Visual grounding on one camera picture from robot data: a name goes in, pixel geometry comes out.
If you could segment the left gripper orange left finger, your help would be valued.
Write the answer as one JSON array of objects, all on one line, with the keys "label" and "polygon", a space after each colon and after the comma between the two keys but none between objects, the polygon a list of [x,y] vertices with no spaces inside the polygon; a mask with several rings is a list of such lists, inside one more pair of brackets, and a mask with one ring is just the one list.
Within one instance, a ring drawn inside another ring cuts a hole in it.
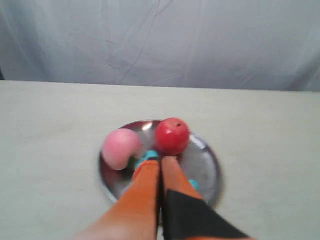
[{"label": "left gripper orange left finger", "polygon": [[146,160],[118,201],[74,240],[155,240],[159,220],[160,162]]}]

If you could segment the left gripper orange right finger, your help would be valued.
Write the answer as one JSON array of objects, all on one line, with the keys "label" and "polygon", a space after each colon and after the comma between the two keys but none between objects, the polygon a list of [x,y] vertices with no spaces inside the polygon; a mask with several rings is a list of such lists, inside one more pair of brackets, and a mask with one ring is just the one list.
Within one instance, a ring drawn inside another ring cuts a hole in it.
[{"label": "left gripper orange right finger", "polygon": [[174,156],[161,161],[165,240],[251,240],[217,214],[190,184]]}]

